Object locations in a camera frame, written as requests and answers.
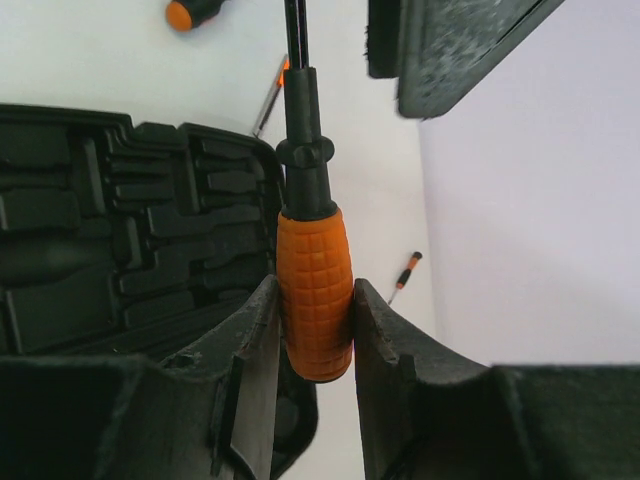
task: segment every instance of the plastic tool tray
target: plastic tool tray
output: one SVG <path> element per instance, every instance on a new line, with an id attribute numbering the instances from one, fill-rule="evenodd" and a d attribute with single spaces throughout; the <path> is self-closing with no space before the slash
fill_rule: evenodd
<path id="1" fill-rule="evenodd" d="M 281 194 L 250 137 L 0 106 L 0 354 L 188 345 L 274 271 Z"/>

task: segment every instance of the ribbed orange grip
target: ribbed orange grip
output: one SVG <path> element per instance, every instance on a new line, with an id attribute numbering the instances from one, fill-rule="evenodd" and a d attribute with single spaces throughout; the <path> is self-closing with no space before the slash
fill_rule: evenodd
<path id="1" fill-rule="evenodd" d="M 337 379 L 353 348 L 353 274 L 342 212 L 312 222 L 280 214 L 277 270 L 293 369 L 314 382 Z"/>

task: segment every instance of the gray wall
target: gray wall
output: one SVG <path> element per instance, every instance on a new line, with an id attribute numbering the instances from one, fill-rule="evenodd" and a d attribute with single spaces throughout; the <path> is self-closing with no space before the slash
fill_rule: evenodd
<path id="1" fill-rule="evenodd" d="M 441 340 L 483 362 L 640 360 L 640 2 L 567 0 L 421 125 Z"/>

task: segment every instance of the orange handle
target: orange handle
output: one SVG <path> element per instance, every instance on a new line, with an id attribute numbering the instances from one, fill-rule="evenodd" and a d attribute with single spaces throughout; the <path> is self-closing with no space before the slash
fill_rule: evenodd
<path id="1" fill-rule="evenodd" d="M 349 368 L 353 350 L 353 274 L 342 212 L 312 222 L 280 214 L 277 255 L 291 365 L 307 380 L 335 380 Z"/>

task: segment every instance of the black and orange handle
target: black and orange handle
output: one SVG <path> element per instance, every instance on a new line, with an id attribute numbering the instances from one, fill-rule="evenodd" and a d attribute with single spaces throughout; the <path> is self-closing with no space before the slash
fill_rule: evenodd
<path id="1" fill-rule="evenodd" d="M 353 350 L 353 274 L 342 212 L 313 221 L 280 214 L 277 271 L 292 367 L 314 382 L 342 376 Z"/>
<path id="2" fill-rule="evenodd" d="M 178 32 L 188 32 L 212 19 L 226 0 L 173 0 L 165 15 L 167 23 Z"/>
<path id="3" fill-rule="evenodd" d="M 413 269 L 416 268 L 416 265 L 421 259 L 422 254 L 420 252 L 413 252 L 413 255 L 411 255 L 411 258 L 409 259 L 409 263 L 407 264 L 407 268 L 405 268 L 405 270 L 400 274 L 400 277 L 398 277 L 398 281 L 396 282 L 396 288 L 398 290 L 402 290 L 407 284 L 411 277 L 411 272 L 413 272 Z"/>

